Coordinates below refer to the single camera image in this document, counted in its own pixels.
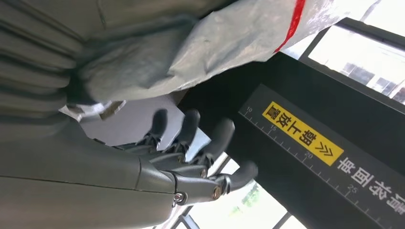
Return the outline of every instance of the robotic hand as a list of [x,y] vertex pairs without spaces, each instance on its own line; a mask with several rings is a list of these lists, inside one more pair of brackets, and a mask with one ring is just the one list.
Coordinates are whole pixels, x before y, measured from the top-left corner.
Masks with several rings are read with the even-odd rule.
[[176,181],[174,204],[213,201],[249,183],[257,176],[257,166],[248,161],[242,163],[233,175],[217,174],[207,177],[208,169],[226,149],[234,133],[234,123],[229,119],[222,120],[215,128],[211,142],[200,149],[191,161],[185,162],[185,155],[194,139],[199,120],[198,111],[186,112],[181,131],[171,146],[158,151],[157,147],[167,126],[167,111],[158,110],[153,117],[152,128],[143,139],[114,147],[134,153],[148,160],[156,169],[171,173]]
[[223,120],[212,141],[189,162],[200,115],[186,113],[172,145],[158,151],[165,110],[137,143],[106,146],[64,114],[24,125],[10,120],[0,139],[1,228],[144,228],[166,221],[172,206],[218,199],[257,175],[252,162],[233,174],[207,177],[234,124]]

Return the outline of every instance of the arrow symbol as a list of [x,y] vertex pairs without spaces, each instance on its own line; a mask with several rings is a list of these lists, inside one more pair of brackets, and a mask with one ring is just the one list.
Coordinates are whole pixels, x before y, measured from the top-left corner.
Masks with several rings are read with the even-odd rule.
[[319,149],[319,152],[324,153],[325,156],[333,156],[332,149],[324,146],[322,142],[320,142],[320,147],[315,147],[315,149]]

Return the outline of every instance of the black panel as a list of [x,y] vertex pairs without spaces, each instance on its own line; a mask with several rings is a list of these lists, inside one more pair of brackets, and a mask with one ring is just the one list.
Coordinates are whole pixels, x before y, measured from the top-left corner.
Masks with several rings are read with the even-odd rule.
[[206,133],[223,116],[232,118],[236,131],[227,153],[238,162],[254,160],[256,180],[308,228],[379,228],[237,114],[260,83],[402,175],[404,115],[282,53],[194,87],[179,105],[200,111]]

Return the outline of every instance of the plastic bag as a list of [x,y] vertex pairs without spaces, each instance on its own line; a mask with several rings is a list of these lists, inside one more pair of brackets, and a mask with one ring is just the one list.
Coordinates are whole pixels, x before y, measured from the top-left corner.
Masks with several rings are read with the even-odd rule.
[[[374,1],[362,0],[360,10]],[[266,61],[356,8],[352,0],[240,0],[202,19],[184,42],[169,35],[175,30],[133,38],[82,75],[97,101],[168,94],[230,68]]]

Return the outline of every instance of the window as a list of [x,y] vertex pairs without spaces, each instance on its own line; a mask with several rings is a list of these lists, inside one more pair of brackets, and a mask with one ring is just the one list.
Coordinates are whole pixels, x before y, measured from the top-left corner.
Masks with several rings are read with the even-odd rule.
[[[320,32],[299,60],[405,113],[404,7],[403,0],[376,0],[372,5],[359,7],[363,9]],[[343,80],[340,75],[387,98]]]
[[403,103],[405,52],[402,50],[332,26],[309,58]]
[[[208,171],[213,174],[232,174],[239,165],[223,153]],[[305,229],[291,214],[268,194],[257,182],[252,181],[240,190],[208,203],[195,206],[177,206],[171,219],[157,229],[211,229],[211,228],[273,228],[287,224],[284,229]]]
[[294,216],[291,216],[280,229],[306,229]]
[[405,36],[404,9],[405,1],[403,0],[377,0],[361,18],[351,18]]
[[[222,173],[234,173],[238,164],[230,160]],[[244,188],[222,196],[217,201],[194,206],[190,215],[200,229],[213,228],[272,228],[287,210],[252,181]]]

